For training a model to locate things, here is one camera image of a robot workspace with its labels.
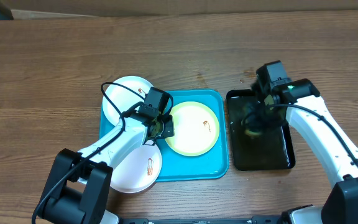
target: white plate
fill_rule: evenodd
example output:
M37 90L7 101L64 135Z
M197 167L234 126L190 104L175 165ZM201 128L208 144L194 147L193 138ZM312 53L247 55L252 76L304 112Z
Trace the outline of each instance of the white plate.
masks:
M174 132L167 144L184 156L199 156L208 152L219 137L219 121L215 113L202 103L184 102L171 110Z
M110 186L122 193L140 192L155 182L161 167L162 157L158 146L143 145L133 150L113 170Z
M148 93L150 88L153 87L153 85L146 79L136 76L122 77L114 81L114 83L122 84L143 97L145 97L145 93ZM128 110L135 103L143 101L139 96L133 94L129 90L116 85L110 85L106 90L106 94L121 112ZM103 97L102 105L103 113L109 122L113 125L117 125L119 115L106 97Z

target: blue tray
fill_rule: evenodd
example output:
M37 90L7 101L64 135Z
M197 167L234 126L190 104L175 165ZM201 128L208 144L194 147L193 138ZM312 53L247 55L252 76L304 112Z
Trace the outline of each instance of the blue tray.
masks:
M224 120L223 99L215 90L172 90L167 93L173 96L173 105L186 101L202 103L214 111L219 121L219 137L214 147L207 153L196 157L183 156L172 150L164 139L157 141L161 150L162 168L157 182L174 180L217 179L229 168L227 152L226 124ZM103 137L112 125L101 108L99 137Z

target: black tray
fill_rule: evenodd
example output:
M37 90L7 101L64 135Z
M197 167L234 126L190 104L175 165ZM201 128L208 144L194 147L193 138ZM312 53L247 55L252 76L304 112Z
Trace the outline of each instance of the black tray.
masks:
M226 95L234 166L241 171L291 169L295 155L287 124L260 136L244 134L241 120L248 105L256 102L252 90L232 90Z

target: wooden tabletop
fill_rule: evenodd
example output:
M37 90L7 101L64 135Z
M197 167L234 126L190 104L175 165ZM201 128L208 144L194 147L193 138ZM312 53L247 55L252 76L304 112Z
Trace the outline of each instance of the wooden tabletop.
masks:
M0 223L29 223L56 154L98 139L102 82L139 75L163 90L211 88L225 99L274 60L293 80L317 86L358 146L358 11L0 21ZM157 183L134 195L111 190L107 209L234 218L322 205L328 179L291 135L292 170L240 172L231 159L218 180Z

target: wood grain surface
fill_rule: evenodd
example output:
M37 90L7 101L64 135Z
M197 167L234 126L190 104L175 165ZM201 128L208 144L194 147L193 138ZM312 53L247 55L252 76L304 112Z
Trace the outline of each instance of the wood grain surface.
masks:
M358 146L358 11L0 21L0 223L29 223L56 154L98 139L102 82L139 75L163 90L212 88L225 99L274 60L317 86ZM107 208L121 217L233 218L322 205L328 179L291 134L292 170L240 172L231 159L218 180L111 190Z

